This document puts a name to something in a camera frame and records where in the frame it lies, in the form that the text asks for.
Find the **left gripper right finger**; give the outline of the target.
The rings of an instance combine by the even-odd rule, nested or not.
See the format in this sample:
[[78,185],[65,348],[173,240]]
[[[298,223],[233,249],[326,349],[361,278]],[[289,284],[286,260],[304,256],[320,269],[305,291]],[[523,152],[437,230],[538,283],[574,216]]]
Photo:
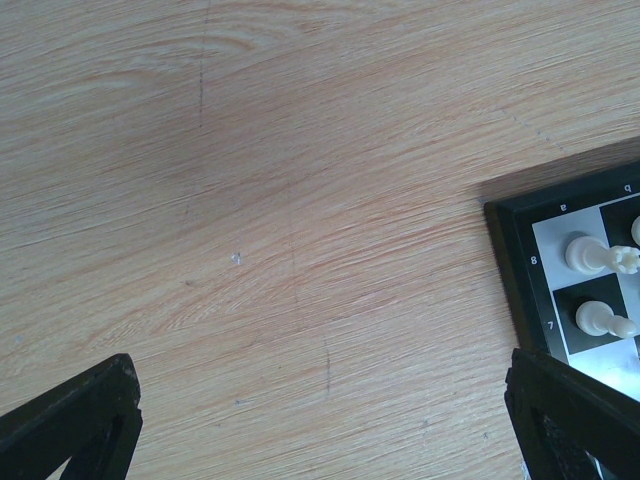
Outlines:
[[505,404],[532,479],[639,477],[639,403],[559,360],[516,348]]

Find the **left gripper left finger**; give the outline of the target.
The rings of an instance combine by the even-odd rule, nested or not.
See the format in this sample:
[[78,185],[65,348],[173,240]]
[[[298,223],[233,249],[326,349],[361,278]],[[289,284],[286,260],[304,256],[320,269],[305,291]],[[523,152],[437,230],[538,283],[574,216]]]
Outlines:
[[119,353],[1,417],[1,477],[124,479],[143,419],[131,357]]

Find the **white corner pawn piece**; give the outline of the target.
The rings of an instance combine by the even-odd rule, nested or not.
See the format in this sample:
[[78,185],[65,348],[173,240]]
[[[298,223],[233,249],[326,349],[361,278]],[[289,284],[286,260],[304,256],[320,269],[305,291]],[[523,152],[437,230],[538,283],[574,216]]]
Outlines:
[[627,339],[639,333],[632,320],[616,315],[608,304],[601,301],[587,301],[581,304],[576,311],[576,323],[590,336],[610,334]]

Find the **white rook piece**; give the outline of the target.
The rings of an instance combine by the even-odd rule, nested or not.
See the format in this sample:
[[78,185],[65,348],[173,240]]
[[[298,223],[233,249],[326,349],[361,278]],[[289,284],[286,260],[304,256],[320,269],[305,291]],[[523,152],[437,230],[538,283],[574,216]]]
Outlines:
[[639,250],[631,246],[607,247],[593,236],[581,236],[571,241],[565,252],[567,265],[585,275],[595,275],[604,269],[617,274],[632,275],[639,271]]

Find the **black white chessboard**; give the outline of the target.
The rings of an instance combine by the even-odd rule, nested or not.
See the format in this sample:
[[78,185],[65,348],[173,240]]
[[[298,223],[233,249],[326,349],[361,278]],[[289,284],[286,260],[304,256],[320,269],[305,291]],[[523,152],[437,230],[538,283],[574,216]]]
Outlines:
[[639,271],[572,270],[571,241],[593,236],[639,250],[639,166],[618,166],[484,207],[518,348],[545,353],[639,403],[639,333],[590,336],[576,323],[587,301],[608,304],[639,330]]

